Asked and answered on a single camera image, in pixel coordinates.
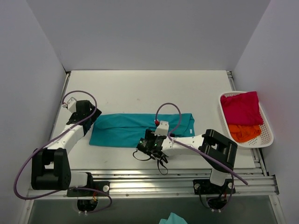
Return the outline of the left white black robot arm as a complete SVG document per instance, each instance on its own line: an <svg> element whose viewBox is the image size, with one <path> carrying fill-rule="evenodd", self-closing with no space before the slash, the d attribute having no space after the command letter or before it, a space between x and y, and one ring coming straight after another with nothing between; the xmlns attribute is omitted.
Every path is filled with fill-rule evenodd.
<svg viewBox="0 0 299 224"><path fill-rule="evenodd" d="M89 173L72 171L68 153L83 138L101 115L88 100L68 101L71 116L64 127L65 135L42 148L33 158L31 186L34 190L67 190L77 187L88 196L94 191L94 183Z"/></svg>

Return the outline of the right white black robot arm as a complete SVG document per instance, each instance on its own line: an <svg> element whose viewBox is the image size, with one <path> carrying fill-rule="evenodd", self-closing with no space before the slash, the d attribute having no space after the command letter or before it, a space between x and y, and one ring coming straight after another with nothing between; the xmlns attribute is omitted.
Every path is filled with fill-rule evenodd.
<svg viewBox="0 0 299 224"><path fill-rule="evenodd" d="M213 129L192 137L178 137L172 133L157 135L147 129L136 149L156 160L159 165L178 155L202 156L212 167L207 186L210 191L217 193L224 188L227 175L233 173L237 144Z"/></svg>

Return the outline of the teal t shirt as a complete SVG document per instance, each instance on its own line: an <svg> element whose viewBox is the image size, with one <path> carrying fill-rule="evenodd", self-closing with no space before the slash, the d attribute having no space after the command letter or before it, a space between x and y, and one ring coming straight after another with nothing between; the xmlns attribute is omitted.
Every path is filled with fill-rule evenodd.
<svg viewBox="0 0 299 224"><path fill-rule="evenodd" d="M179 114L160 114L159 121L167 121L169 130L175 128ZM97 147L135 148L145 136L146 129L155 131L155 114L116 113L100 115L93 124L89 145ZM183 113L180 126L173 132L178 137L195 136L195 120L191 113Z"/></svg>

